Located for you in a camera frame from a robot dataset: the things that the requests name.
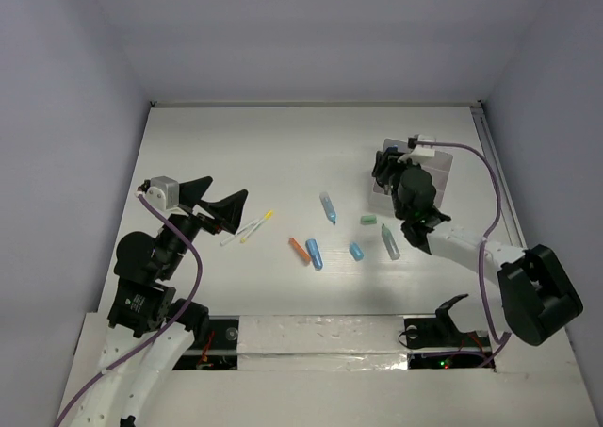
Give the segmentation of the white marker yellow cap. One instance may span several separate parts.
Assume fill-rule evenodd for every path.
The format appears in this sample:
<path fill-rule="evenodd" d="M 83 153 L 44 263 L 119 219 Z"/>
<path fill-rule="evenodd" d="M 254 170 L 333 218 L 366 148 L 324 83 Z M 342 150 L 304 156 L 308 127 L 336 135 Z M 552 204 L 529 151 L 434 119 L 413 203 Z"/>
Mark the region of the white marker yellow cap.
<path fill-rule="evenodd" d="M 258 222 L 256 222 L 249 231 L 247 231 L 244 236 L 242 237 L 242 239 L 240 240 L 240 243 L 246 243 L 249 238 L 256 233 L 256 231 L 262 227 L 272 216 L 273 216 L 274 211 L 270 210 L 268 211 Z"/>

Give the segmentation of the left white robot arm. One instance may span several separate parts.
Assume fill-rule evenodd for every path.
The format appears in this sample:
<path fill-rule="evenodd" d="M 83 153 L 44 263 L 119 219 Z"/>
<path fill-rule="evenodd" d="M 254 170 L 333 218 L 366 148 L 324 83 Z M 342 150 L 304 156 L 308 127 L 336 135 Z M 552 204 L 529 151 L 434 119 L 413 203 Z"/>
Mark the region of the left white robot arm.
<path fill-rule="evenodd" d="M 72 414 L 73 426 L 142 426 L 173 369 L 229 370 L 236 367 L 239 321 L 214 319 L 188 294 L 176 296 L 168 282 L 200 231 L 236 234 L 247 190 L 217 202 L 204 195 L 210 176 L 185 183 L 148 179 L 136 196 L 162 226 L 156 236 L 135 231 L 116 248 L 118 278 L 107 330 L 94 376 L 58 415 Z"/>

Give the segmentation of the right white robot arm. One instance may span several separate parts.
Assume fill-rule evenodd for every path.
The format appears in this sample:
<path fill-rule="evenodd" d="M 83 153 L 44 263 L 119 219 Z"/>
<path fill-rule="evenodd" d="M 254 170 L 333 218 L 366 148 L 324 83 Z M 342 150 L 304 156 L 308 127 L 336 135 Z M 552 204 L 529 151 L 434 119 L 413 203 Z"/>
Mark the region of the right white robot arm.
<path fill-rule="evenodd" d="M 488 233 L 454 224 L 435 204 L 432 176 L 421 163 L 434 153 L 420 142 L 410 152 L 389 147 L 377 152 L 372 177 L 392 199 L 400 230 L 425 254 L 454 262 L 478 276 L 480 287 L 498 287 L 505 333 L 539 346 L 583 311 L 583 303 L 554 251 L 503 245 Z"/>

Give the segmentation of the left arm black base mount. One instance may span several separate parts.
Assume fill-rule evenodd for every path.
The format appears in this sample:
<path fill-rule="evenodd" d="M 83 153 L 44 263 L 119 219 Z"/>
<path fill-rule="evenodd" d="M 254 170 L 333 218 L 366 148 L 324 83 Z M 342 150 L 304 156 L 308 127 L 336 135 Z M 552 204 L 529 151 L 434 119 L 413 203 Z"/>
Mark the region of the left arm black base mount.
<path fill-rule="evenodd" d="M 204 339 L 196 341 L 174 370 L 237 370 L 239 317 L 211 316 Z"/>

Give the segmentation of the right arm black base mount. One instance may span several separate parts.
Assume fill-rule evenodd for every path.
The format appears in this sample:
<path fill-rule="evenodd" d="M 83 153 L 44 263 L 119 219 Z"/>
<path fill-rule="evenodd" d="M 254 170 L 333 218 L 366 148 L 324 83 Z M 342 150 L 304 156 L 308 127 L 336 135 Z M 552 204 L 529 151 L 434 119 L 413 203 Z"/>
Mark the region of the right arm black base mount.
<path fill-rule="evenodd" d="M 441 303 L 427 317 L 405 317 L 398 335 L 399 344 L 408 352 L 410 370 L 474 369 L 493 352 L 488 336 L 477 331 L 462 332 L 449 311 L 467 294 Z"/>

